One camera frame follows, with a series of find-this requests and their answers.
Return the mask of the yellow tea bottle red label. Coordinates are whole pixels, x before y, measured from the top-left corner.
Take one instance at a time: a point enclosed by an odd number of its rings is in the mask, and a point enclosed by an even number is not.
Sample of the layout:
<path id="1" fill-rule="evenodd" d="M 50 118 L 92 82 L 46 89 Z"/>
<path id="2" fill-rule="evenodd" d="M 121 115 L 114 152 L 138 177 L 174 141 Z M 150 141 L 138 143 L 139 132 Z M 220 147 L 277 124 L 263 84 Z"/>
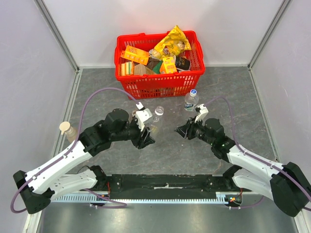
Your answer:
<path id="1" fill-rule="evenodd" d="M 135 119 L 137 119 L 136 118 L 136 110 L 133 110 L 132 113 L 131 113 L 131 121 L 135 120 Z"/>

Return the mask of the clear plastic bottle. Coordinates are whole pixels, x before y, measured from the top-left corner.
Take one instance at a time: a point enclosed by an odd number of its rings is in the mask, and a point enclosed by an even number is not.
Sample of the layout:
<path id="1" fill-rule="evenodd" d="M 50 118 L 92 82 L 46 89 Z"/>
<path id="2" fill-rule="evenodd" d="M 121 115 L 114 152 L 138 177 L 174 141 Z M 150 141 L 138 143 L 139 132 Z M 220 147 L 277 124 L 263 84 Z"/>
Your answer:
<path id="1" fill-rule="evenodd" d="M 154 111 L 154 114 L 155 115 L 153 116 L 153 120 L 150 123 L 150 130 L 151 130 L 151 135 L 155 137 L 159 133 L 161 125 L 162 125 L 164 108 L 162 106 L 157 106 Z"/>

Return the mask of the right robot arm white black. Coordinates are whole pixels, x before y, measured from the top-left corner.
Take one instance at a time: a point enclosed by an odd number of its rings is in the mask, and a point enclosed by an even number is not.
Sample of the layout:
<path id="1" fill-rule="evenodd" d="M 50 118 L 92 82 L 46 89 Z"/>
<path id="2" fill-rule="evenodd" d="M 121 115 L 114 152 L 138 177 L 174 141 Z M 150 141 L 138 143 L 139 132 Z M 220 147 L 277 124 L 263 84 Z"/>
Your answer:
<path id="1" fill-rule="evenodd" d="M 311 185 L 298 165 L 292 162 L 284 165 L 247 151 L 225 134 L 218 119 L 202 122 L 189 118 L 175 131 L 188 140 L 198 138 L 208 143 L 217 158 L 233 165 L 233 174 L 222 180 L 226 190 L 239 187 L 254 191 L 272 200 L 291 217 L 297 216 L 310 202 Z"/>

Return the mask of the clear bottle blue cap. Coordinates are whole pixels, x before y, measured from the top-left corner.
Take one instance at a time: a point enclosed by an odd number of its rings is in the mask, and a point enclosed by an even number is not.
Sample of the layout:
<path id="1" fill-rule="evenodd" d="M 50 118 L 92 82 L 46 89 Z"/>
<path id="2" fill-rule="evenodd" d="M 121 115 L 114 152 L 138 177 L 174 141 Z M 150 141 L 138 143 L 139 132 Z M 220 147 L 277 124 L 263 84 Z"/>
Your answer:
<path id="1" fill-rule="evenodd" d="M 197 94 L 197 90 L 192 89 L 185 95 L 185 104 L 184 109 L 186 111 L 193 111 L 195 106 L 199 101 L 199 95 Z"/>

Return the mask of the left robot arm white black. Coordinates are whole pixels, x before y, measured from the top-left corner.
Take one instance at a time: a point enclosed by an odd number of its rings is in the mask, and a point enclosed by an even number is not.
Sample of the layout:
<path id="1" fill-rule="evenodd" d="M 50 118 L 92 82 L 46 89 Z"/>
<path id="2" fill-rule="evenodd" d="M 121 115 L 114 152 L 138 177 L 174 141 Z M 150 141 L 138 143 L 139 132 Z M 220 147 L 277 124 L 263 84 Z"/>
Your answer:
<path id="1" fill-rule="evenodd" d="M 85 174 L 64 175 L 81 162 L 109 149 L 113 142 L 130 140 L 137 149 L 155 143 L 150 128 L 145 125 L 151 118 L 152 113 L 147 108 L 136 111 L 132 120 L 125 110 L 114 109 L 45 164 L 29 172 L 17 171 L 13 179 L 18 190 L 13 198 L 21 196 L 25 211 L 35 214 L 64 194 L 81 189 L 105 189 L 107 179 L 98 166 Z"/>

